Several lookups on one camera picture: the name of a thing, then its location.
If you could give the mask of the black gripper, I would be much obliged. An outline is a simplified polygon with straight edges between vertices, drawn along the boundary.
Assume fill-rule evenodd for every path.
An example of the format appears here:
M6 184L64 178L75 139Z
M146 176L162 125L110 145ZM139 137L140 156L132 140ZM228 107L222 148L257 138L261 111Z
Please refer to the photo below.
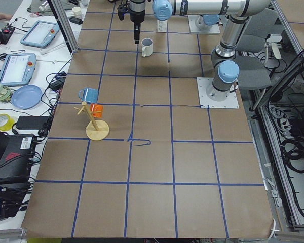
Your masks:
M135 44L139 44L140 41L140 33L141 33L141 23L145 19L145 10L143 11L134 11L130 9L130 20L133 24L133 32L134 32L134 42Z

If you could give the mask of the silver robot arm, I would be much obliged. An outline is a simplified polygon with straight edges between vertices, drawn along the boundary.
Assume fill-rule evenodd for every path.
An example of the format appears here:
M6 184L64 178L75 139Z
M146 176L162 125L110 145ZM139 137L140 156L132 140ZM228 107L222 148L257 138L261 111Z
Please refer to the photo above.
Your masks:
M134 42L139 44L141 24L145 20L146 1L125 1L118 6L119 20L129 13L133 22ZM218 71L225 61L234 61L237 46L248 26L249 19L261 13L269 1L152 1L154 17L167 21L171 16L198 15L210 18L226 17L219 44L211 53L213 70Z
M211 26L216 24L220 19L220 16L218 14L204 14L204 15L198 15L196 19L196 25L197 26Z

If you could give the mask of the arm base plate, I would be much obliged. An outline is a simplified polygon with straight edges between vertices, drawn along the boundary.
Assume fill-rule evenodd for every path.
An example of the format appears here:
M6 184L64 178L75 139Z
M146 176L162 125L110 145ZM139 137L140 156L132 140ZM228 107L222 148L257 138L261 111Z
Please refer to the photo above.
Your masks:
M234 84L223 92L213 87L213 78L198 77L197 88L201 108L239 109Z
M211 25L211 26L206 26L206 25L197 26L196 25L197 17L198 17L198 15L189 15L188 16L190 33L208 34L208 35L219 35L220 34L220 29L218 26L219 22L217 22L216 24Z

